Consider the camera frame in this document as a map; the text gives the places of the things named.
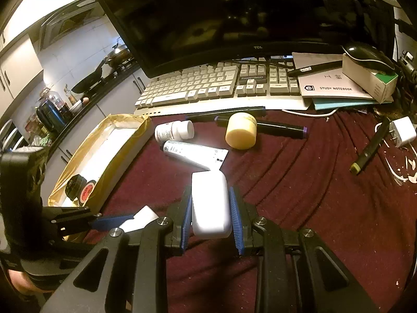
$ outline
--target keyboard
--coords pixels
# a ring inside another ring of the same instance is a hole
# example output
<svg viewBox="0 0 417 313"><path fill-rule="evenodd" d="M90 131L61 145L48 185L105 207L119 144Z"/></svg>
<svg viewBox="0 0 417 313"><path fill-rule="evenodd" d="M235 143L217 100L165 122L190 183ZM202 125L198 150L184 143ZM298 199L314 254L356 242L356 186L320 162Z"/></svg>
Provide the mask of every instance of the keyboard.
<svg viewBox="0 0 417 313"><path fill-rule="evenodd" d="M136 115L162 116L238 107L306 110L292 59L218 62L151 79L136 102Z"/></svg>

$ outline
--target white cabinet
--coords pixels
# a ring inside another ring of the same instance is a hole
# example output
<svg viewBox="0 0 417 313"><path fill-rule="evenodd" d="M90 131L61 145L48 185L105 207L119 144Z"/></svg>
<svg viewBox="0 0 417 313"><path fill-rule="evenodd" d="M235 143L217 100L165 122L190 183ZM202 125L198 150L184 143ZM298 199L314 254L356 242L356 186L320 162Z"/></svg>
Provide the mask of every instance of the white cabinet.
<svg viewBox="0 0 417 313"><path fill-rule="evenodd" d="M5 47L37 20L75 0L23 0L6 25L2 41Z"/></svg>
<svg viewBox="0 0 417 313"><path fill-rule="evenodd" d="M0 118L3 116L12 101L12 95L7 88L3 74L0 73Z"/></svg>
<svg viewBox="0 0 417 313"><path fill-rule="evenodd" d="M64 171L69 158L59 149L53 153L46 164L45 179L40 187L40 196L44 206L48 204L48 198L51 195L56 182Z"/></svg>
<svg viewBox="0 0 417 313"><path fill-rule="evenodd" d="M25 86L42 72L42 66L33 49L29 35L16 42L0 57L4 81L14 98Z"/></svg>
<svg viewBox="0 0 417 313"><path fill-rule="evenodd" d="M139 87L141 88L142 92L145 90L145 87L148 85L148 83L151 81L146 74L143 72L143 69L139 69L136 72L133 73L133 75L136 78L136 81L138 82Z"/></svg>
<svg viewBox="0 0 417 313"><path fill-rule="evenodd" d="M61 142L59 145L61 150L69 156L73 155L84 139L103 119L103 113L94 106Z"/></svg>
<svg viewBox="0 0 417 313"><path fill-rule="evenodd" d="M97 106L106 116L109 114L133 114L136 110L135 103L141 95L135 82L135 77L130 75L100 100Z"/></svg>

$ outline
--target pill bottle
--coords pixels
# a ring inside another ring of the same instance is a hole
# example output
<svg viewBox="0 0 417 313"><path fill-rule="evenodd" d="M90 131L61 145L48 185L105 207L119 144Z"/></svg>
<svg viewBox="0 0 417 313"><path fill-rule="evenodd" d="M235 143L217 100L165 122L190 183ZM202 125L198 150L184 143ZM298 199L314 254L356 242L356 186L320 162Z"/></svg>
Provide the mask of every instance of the pill bottle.
<svg viewBox="0 0 417 313"><path fill-rule="evenodd" d="M155 139L159 143L168 140L182 141L194 137L194 125L191 121L173 121L155 128Z"/></svg>
<svg viewBox="0 0 417 313"><path fill-rule="evenodd" d="M235 149L249 149L256 142L256 119L248 113L236 113L229 119L226 142Z"/></svg>

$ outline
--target monitor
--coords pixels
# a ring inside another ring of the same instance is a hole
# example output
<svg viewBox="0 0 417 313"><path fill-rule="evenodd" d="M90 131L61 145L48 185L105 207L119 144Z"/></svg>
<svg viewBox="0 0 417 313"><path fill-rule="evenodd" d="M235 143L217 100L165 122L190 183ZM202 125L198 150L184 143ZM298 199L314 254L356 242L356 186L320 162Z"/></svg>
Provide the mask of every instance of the monitor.
<svg viewBox="0 0 417 313"><path fill-rule="evenodd" d="M352 38L370 41L366 27L355 27L353 0L98 1L148 77L226 59L342 53Z"/></svg>

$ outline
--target screw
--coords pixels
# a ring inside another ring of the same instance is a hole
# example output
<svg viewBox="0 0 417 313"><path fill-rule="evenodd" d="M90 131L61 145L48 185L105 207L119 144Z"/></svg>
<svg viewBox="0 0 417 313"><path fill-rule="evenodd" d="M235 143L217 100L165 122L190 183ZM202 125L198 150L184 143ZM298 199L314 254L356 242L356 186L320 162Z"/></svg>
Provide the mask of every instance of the screw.
<svg viewBox="0 0 417 313"><path fill-rule="evenodd" d="M266 224L266 218L264 218L263 216L259 216L255 219L255 224L259 225L259 226L263 226Z"/></svg>
<svg viewBox="0 0 417 313"><path fill-rule="evenodd" d="M305 229L303 229L303 235L306 238L311 238L314 235L314 232L313 232L313 230L311 230L309 228L305 228Z"/></svg>
<svg viewBox="0 0 417 313"><path fill-rule="evenodd" d="M123 229L121 229L121 228L119 228L119 227L116 227L116 228L112 228L111 230L110 230L110 236L111 237L118 237L120 234L122 234L123 233Z"/></svg>
<svg viewBox="0 0 417 313"><path fill-rule="evenodd" d="M169 220L170 218L168 218L167 216L162 216L158 218L156 222L158 223L158 225L165 226L169 224Z"/></svg>

